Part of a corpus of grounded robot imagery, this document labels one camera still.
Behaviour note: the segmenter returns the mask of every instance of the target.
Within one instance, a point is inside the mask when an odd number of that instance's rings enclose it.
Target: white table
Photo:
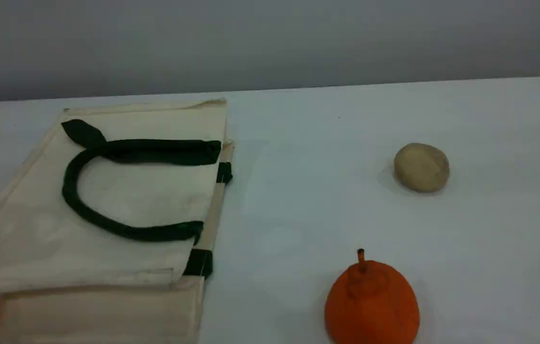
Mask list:
[[[0,102],[0,191],[64,107],[225,96],[237,141],[201,344],[328,343],[355,250],[400,270],[419,344],[540,344],[540,78]],[[406,143],[444,150],[441,194],[401,188]]]

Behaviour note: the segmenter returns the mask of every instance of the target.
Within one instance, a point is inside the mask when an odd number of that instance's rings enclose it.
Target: orange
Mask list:
[[[394,268],[366,261],[351,265],[325,303],[325,327],[336,344],[412,344],[420,326],[418,303]]]

